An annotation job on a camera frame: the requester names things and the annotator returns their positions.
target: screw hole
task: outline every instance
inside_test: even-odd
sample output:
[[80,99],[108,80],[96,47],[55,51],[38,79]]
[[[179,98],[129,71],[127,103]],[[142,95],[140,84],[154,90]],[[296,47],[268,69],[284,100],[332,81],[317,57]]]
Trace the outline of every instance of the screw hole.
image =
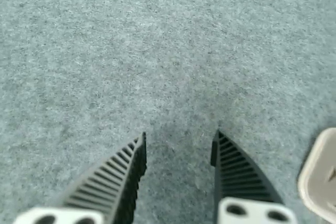
[[280,212],[277,212],[277,211],[270,211],[267,214],[267,216],[268,216],[268,218],[273,219],[273,220],[278,220],[278,221],[282,221],[282,222],[288,221],[288,218],[287,218],[286,215],[284,215]]
[[53,224],[56,218],[52,215],[46,215],[38,219],[35,224]]
[[85,218],[77,221],[76,224],[95,224],[94,222],[95,221],[92,220],[91,218]]
[[234,215],[240,215],[240,216],[246,215],[246,211],[244,210],[244,208],[239,205],[229,205],[226,208],[226,211]]

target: beige plastic object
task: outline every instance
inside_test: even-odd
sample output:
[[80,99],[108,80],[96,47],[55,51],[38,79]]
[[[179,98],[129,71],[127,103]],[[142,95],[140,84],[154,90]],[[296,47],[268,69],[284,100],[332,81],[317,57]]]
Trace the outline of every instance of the beige plastic object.
[[336,128],[324,130],[316,139],[298,179],[306,207],[336,224]]

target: carpet floor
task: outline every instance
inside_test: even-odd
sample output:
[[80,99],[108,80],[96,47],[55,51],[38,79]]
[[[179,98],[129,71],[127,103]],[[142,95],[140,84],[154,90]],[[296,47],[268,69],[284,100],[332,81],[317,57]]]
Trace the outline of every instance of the carpet floor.
[[296,180],[336,124],[336,0],[0,0],[0,222],[142,131],[134,223],[212,224],[219,128],[302,223]]

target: gray carpet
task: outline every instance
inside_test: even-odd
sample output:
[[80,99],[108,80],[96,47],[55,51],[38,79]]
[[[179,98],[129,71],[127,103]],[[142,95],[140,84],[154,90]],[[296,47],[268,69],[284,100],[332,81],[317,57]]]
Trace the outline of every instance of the gray carpet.
[[212,223],[220,128],[301,223],[296,178],[336,125],[336,0],[0,0],[0,222],[142,131],[134,223]]

